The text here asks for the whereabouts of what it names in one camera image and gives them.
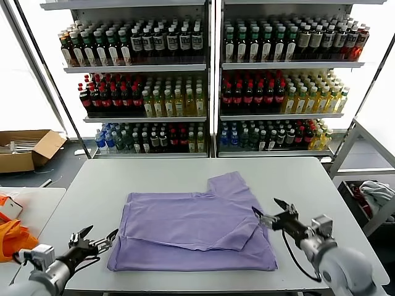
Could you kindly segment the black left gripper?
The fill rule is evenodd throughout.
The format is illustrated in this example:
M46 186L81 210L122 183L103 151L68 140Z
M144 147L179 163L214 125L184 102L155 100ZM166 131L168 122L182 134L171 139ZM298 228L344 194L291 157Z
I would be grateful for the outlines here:
M77 268L88 257L95 257L98 252L108 251L117 237L118 229L113 230L105 238L94 241L92 244L83 243L85 237L93 229L93 225L85 227L70 236L69 246L71 247L65 255L63 262L69 268Z

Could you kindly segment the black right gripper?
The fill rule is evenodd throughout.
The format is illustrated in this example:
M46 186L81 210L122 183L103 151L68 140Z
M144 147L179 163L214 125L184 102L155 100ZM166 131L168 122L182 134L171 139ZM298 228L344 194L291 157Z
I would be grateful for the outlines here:
M284 230L293 239L306 239L308 237L307 226L298 220L299 215L294 204L288 204L277 198L274 198L274 201L285 212L272 216L262 213L256 207L252 207L259 224L274 231Z

